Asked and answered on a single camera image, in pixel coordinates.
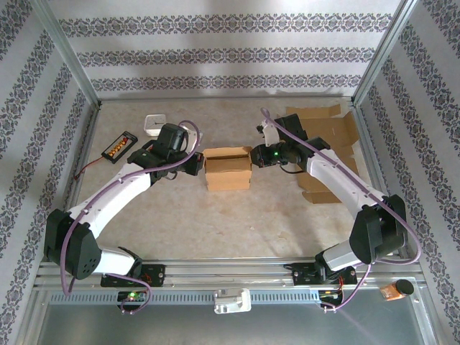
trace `red wire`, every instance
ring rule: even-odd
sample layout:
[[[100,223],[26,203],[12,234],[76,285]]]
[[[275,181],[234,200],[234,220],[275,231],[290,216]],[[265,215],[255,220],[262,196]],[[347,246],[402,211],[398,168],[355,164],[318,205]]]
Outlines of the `red wire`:
[[[77,175],[75,175],[75,176],[73,177],[74,180],[78,180],[78,178],[80,177],[80,175],[85,171],[85,169],[86,169],[87,167],[89,167],[90,165],[92,165],[92,164],[98,162],[98,161],[101,160],[102,158],[104,158],[104,157],[99,157],[97,160],[94,160],[93,162],[89,162],[87,165],[85,165],[84,167],[82,167],[82,169],[80,170],[80,172],[79,172]]]

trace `mounting plate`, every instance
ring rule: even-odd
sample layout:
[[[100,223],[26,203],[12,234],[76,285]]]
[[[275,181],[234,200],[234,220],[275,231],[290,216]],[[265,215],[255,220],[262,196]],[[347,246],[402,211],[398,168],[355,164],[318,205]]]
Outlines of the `mounting plate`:
[[[338,284],[339,277],[344,279],[345,285],[355,285],[358,283],[357,274],[353,267],[347,267],[342,272],[337,274],[335,280],[322,281],[315,272],[314,262],[299,262],[293,264],[285,264],[284,268],[293,272],[294,285],[322,285],[322,284]]]
[[[141,267],[140,280],[148,283],[152,288],[161,288],[165,281],[165,268],[163,264],[143,264]],[[136,282],[118,279],[109,275],[102,276],[101,287],[103,288],[143,288]]]

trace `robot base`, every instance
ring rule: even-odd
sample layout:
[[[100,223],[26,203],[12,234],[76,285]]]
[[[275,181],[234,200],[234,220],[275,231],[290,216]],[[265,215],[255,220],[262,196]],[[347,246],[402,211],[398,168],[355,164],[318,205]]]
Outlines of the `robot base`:
[[[284,267],[293,272],[294,285],[338,284],[339,277],[343,278],[345,285],[358,283],[356,271],[352,266],[337,272],[329,272],[326,278],[318,274],[318,264],[315,262],[285,264]]]
[[[163,264],[142,264],[137,279],[145,281],[152,288],[161,288],[165,281],[165,268]],[[101,278],[103,288],[145,288],[141,284],[130,282],[124,279],[103,275]]]

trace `striped wallpaper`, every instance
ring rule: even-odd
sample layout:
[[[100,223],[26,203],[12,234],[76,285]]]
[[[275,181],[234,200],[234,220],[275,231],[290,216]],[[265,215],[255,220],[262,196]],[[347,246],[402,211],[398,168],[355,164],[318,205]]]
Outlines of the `striped wallpaper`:
[[[100,98],[351,96],[398,0],[51,0]]]
[[[362,104],[391,193],[405,198],[448,344],[460,344],[460,1],[422,0]]]
[[[30,3],[0,0],[0,344],[14,344],[93,113]]]

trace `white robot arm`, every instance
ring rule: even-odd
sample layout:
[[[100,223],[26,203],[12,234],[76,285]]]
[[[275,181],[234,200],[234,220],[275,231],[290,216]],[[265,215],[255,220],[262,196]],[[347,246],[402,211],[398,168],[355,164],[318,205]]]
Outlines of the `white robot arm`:
[[[107,223],[126,204],[146,191],[160,178],[169,173],[177,174],[181,171],[196,176],[203,167],[203,154],[195,152],[183,164],[179,163],[195,147],[196,140],[197,136],[190,135],[189,129],[174,124],[165,124],[158,139],[149,141],[141,149],[133,152],[128,158],[128,163],[123,165],[120,171],[100,190],[67,212],[56,209],[48,216],[45,256],[58,265],[60,264],[64,238],[75,220],[83,214],[80,216],[66,248],[65,270],[79,280],[92,273],[127,275],[138,278],[142,260],[137,255],[121,247],[100,247],[96,243],[96,239]],[[179,165],[174,168],[135,174],[135,172],[153,167],[170,167],[176,162]],[[120,184],[106,190],[116,180],[120,180]]]
[[[349,240],[316,255],[315,274],[327,280],[328,275],[337,271],[361,263],[371,264],[404,246],[406,229],[369,195],[389,206],[405,221],[405,205],[400,197],[388,197],[365,183],[340,161],[321,138],[308,139],[296,114],[276,119],[275,123],[314,147],[315,152],[264,120],[257,129],[264,134],[265,144],[251,151],[252,163],[259,167],[296,164],[303,172],[320,180],[355,219]],[[337,163],[345,172],[338,169]],[[357,186],[357,182],[366,192]]]

